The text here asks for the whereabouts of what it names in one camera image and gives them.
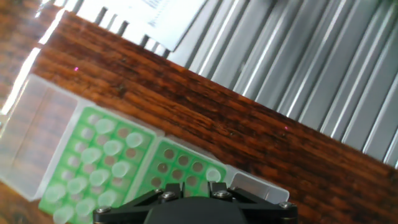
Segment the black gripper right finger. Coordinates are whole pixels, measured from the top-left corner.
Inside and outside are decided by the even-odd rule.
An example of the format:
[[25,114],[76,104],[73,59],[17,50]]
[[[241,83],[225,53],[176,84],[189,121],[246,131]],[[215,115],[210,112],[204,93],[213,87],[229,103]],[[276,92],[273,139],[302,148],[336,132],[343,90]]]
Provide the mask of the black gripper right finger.
[[210,183],[210,197],[232,203],[246,223],[297,224],[298,208],[291,202],[271,203],[238,187],[224,182]]

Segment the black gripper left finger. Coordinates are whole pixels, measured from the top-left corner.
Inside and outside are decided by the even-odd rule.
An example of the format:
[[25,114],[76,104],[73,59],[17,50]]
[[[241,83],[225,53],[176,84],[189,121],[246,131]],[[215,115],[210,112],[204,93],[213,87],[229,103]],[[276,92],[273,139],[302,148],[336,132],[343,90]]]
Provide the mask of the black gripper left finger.
[[120,207],[102,206],[94,210],[94,223],[126,224],[144,223],[149,212],[156,206],[181,199],[184,184],[167,184],[164,189],[151,190]]

